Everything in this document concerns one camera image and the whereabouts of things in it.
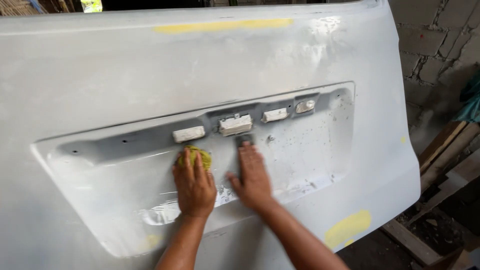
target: wooden plank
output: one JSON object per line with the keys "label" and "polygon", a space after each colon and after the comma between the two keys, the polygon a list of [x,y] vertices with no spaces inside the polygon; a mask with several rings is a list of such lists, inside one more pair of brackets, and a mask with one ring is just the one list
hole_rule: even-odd
{"label": "wooden plank", "polygon": [[467,122],[455,121],[449,122],[445,128],[433,139],[428,147],[420,154],[420,174],[430,166],[433,160],[456,138],[456,136],[466,127]]}
{"label": "wooden plank", "polygon": [[424,192],[444,172],[453,158],[458,156],[470,142],[480,134],[477,123],[468,124],[455,140],[441,153],[427,171],[420,177],[421,191]]}
{"label": "wooden plank", "polygon": [[382,227],[382,230],[401,244],[423,266],[433,264],[442,258],[427,244],[407,230],[396,220],[391,220]]}

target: taped component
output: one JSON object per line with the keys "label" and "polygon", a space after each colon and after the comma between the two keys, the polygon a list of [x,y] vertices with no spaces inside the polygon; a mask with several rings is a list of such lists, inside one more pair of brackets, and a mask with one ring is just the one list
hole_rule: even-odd
{"label": "taped component", "polygon": [[240,117],[236,114],[235,118],[229,118],[219,121],[219,131],[225,137],[238,134],[252,129],[252,118],[249,114]]}
{"label": "taped component", "polygon": [[204,126],[196,126],[177,130],[173,132],[173,139],[176,143],[182,143],[205,136]]}
{"label": "taped component", "polygon": [[307,100],[297,104],[295,111],[297,113],[302,113],[302,112],[312,110],[313,108],[315,108],[315,100]]}
{"label": "taped component", "polygon": [[269,110],[264,112],[262,122],[271,122],[285,119],[288,116],[287,108],[281,108],[277,110]]}

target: floor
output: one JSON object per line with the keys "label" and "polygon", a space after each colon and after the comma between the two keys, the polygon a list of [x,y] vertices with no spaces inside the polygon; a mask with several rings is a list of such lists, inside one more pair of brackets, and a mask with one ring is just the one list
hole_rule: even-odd
{"label": "floor", "polygon": [[409,254],[380,230],[371,232],[337,254],[351,270],[415,270],[419,267]]}

